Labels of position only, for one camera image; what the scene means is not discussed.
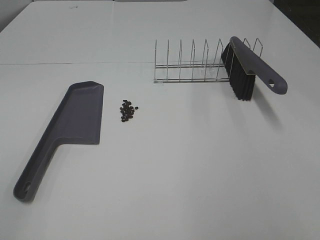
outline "gray brush handle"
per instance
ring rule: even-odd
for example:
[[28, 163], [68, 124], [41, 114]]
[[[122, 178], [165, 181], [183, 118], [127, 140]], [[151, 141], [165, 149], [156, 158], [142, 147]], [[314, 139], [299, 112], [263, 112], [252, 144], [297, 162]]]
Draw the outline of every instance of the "gray brush handle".
[[237, 59], [247, 75], [257, 75], [276, 94], [286, 94], [288, 84], [275, 70], [249, 49], [239, 38], [230, 38]]

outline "white table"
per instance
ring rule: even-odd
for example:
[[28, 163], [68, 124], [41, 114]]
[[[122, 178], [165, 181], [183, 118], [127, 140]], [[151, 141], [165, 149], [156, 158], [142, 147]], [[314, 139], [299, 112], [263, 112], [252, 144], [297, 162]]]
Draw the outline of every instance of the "white table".
[[[233, 35], [262, 40], [286, 95], [259, 79], [251, 102], [228, 83], [153, 84], [155, 39]], [[267, 0], [30, 4], [0, 34], [0, 239], [319, 239], [319, 63]], [[100, 145], [60, 146], [19, 202], [16, 181], [83, 81], [104, 85]], [[122, 99], [139, 106], [126, 123]]]

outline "dustpan hole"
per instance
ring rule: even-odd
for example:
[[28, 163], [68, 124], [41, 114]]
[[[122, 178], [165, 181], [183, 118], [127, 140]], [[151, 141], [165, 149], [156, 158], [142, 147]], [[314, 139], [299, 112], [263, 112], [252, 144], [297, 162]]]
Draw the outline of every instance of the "dustpan hole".
[[25, 192], [28, 192], [28, 190], [29, 190], [29, 188], [30, 188], [30, 185], [31, 185], [31, 182], [26, 182], [25, 183], [25, 185], [24, 185], [24, 188], [23, 188], [23, 190], [25, 191]]
[[272, 87], [272, 88], [273, 88], [274, 85], [275, 85], [275, 82], [274, 82], [272, 79], [270, 79], [268, 83], [269, 83], [270, 87]]

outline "brush bristles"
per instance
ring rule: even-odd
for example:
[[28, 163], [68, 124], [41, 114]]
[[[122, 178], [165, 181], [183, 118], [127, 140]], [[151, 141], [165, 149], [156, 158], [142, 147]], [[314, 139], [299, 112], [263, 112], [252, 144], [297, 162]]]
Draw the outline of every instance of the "brush bristles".
[[230, 85], [239, 100], [249, 101], [254, 92], [256, 75], [247, 75], [233, 48], [228, 44], [222, 53], [222, 61], [230, 78]]

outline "wire rack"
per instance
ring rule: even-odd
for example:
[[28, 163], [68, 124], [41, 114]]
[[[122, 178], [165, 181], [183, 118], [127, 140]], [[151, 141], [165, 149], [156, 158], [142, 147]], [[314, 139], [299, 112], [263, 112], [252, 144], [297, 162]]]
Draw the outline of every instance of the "wire rack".
[[[251, 49], [251, 45], [247, 38], [243, 40], [243, 43]], [[252, 51], [255, 52], [257, 43], [260, 45], [259, 57], [263, 51], [263, 44], [259, 38], [255, 39]], [[222, 53], [224, 52], [224, 45], [219, 38], [213, 58], [209, 59], [210, 48], [207, 39], [204, 41], [204, 47], [202, 51], [202, 60], [195, 60], [196, 56], [196, 44], [195, 40], [192, 40], [191, 52], [189, 52], [190, 61], [183, 61], [183, 43], [180, 40], [178, 50], [178, 61], [169, 62], [170, 43], [167, 41], [166, 48], [166, 62], [157, 62], [157, 40], [155, 40], [154, 49], [154, 83], [221, 83], [229, 82], [229, 77], [225, 69], [225, 64], [222, 61]]]

